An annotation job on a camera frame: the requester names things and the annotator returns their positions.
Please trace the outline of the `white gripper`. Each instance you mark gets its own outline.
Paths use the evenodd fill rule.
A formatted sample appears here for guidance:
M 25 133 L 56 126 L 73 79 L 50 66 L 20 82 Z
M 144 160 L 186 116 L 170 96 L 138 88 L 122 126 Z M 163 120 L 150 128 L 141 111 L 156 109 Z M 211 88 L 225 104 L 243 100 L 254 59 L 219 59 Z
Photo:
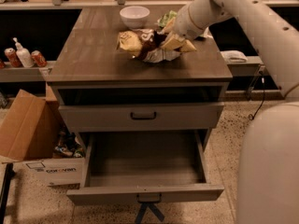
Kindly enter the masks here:
M 161 33 L 168 35 L 165 41 L 161 43 L 160 48 L 165 50 L 178 49 L 184 44 L 185 38 L 194 40 L 202 35 L 205 29 L 195 9 L 191 4 L 188 4 L 178 11 L 176 19 L 172 18 L 162 29 Z

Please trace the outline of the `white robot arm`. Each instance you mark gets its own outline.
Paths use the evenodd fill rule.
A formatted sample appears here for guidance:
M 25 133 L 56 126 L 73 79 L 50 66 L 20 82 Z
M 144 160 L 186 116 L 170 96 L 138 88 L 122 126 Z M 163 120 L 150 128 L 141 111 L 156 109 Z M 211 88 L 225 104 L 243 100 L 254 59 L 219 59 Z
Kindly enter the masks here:
M 234 17 L 285 102 L 249 124 L 240 151 L 236 224 L 299 224 L 299 33 L 261 0 L 194 0 L 172 31 L 193 40 Z

